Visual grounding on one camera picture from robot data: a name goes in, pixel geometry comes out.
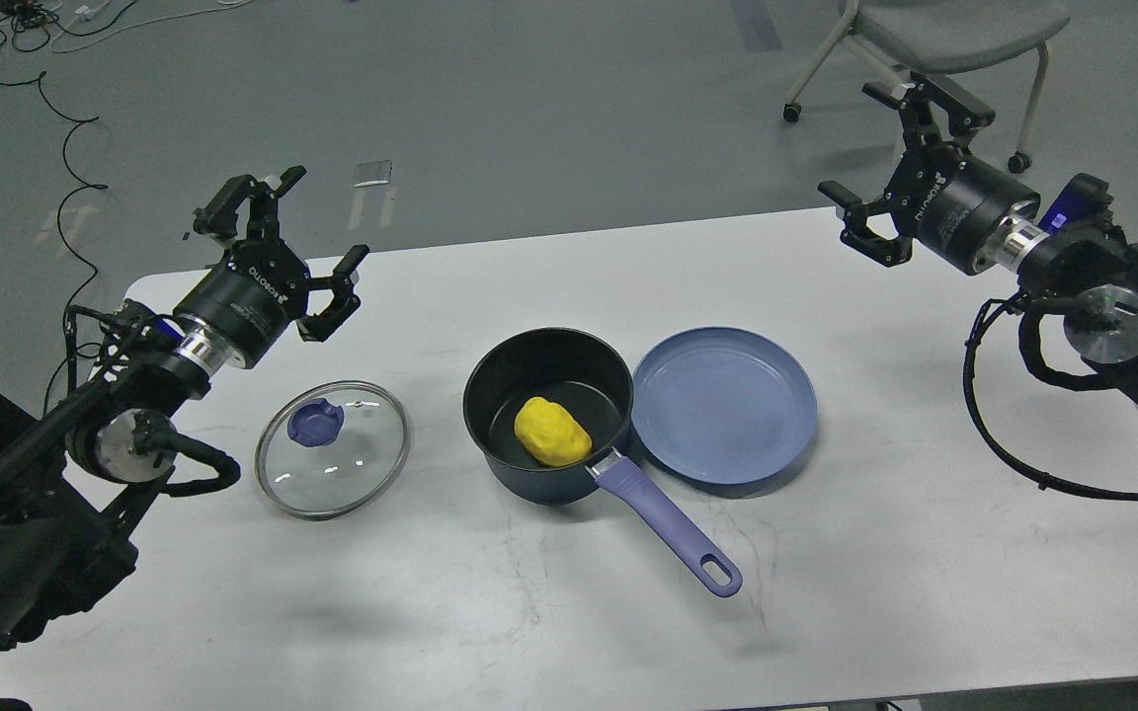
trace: black pot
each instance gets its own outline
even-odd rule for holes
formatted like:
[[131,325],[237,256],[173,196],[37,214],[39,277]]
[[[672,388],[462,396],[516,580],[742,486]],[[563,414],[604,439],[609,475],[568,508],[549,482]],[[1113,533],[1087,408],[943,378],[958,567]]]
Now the black pot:
[[[585,461],[547,468],[516,439],[516,414],[535,396],[564,405],[587,431],[593,450]],[[541,329],[506,339],[477,365],[464,390],[464,422],[512,494],[569,504],[595,490],[588,465],[626,445],[633,399],[632,372],[609,344],[578,330]]]
[[[546,468],[516,437],[516,414],[529,397],[559,402],[593,446],[582,462]],[[635,463],[620,455],[632,432],[632,372],[609,344],[572,329],[538,329],[498,344],[464,388],[468,433],[512,494],[560,505],[605,489],[626,501],[710,593],[741,586],[739,568],[674,505]]]

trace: lid knob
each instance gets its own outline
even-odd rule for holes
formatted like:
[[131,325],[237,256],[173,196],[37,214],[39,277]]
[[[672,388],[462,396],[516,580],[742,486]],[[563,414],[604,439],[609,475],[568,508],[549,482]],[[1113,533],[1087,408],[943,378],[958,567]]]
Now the lid knob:
[[345,423],[345,411],[324,399],[315,397],[303,402],[288,420],[288,437],[298,445],[324,446],[336,441]]

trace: glass lid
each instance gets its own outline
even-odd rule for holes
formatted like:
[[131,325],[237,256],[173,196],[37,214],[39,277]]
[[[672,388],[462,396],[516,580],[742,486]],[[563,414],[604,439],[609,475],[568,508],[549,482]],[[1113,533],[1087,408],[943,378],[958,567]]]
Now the glass lid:
[[325,383],[295,397],[266,425],[257,446],[258,482],[294,516],[332,519],[393,481],[410,445],[406,413],[385,388]]

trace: chair leg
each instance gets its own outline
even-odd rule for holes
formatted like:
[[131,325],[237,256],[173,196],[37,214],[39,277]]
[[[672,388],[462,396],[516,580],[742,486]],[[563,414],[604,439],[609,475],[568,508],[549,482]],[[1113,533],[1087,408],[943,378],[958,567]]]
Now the chair leg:
[[907,81],[907,64],[891,64],[889,58],[881,55],[880,50],[875,48],[868,41],[861,41],[858,36],[846,38],[846,49],[850,52],[858,55],[859,59],[864,60],[868,67],[876,71],[877,75],[885,80],[887,84],[891,86],[897,86]]
[[1037,47],[1039,66],[1034,71],[1034,85],[1030,88],[1030,100],[1025,104],[1025,117],[1022,121],[1022,134],[1016,140],[1016,154],[1008,159],[1007,170],[1020,174],[1030,167],[1030,132],[1034,127],[1034,114],[1039,108],[1039,98],[1044,94],[1044,81],[1047,78],[1048,43]]
[[798,100],[798,96],[802,93],[805,85],[809,84],[810,77],[814,73],[818,71],[823,60],[827,59],[827,53],[832,52],[832,49],[841,41],[846,34],[850,32],[850,24],[855,22],[855,15],[858,15],[858,0],[850,0],[850,3],[846,5],[846,13],[842,13],[841,18],[836,20],[832,32],[827,33],[823,44],[819,46],[818,52],[814,56],[813,63],[809,64],[807,69],[802,73],[802,76],[798,77],[798,81],[793,82],[793,86],[790,92],[784,96],[784,105],[794,104]]

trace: yellow sponge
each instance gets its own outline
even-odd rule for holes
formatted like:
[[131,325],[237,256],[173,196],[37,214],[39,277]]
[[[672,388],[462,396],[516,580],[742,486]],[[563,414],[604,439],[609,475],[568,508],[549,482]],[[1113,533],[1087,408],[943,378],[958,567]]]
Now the yellow sponge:
[[550,468],[568,468],[591,454],[591,436],[559,402],[525,400],[513,430],[526,452]]

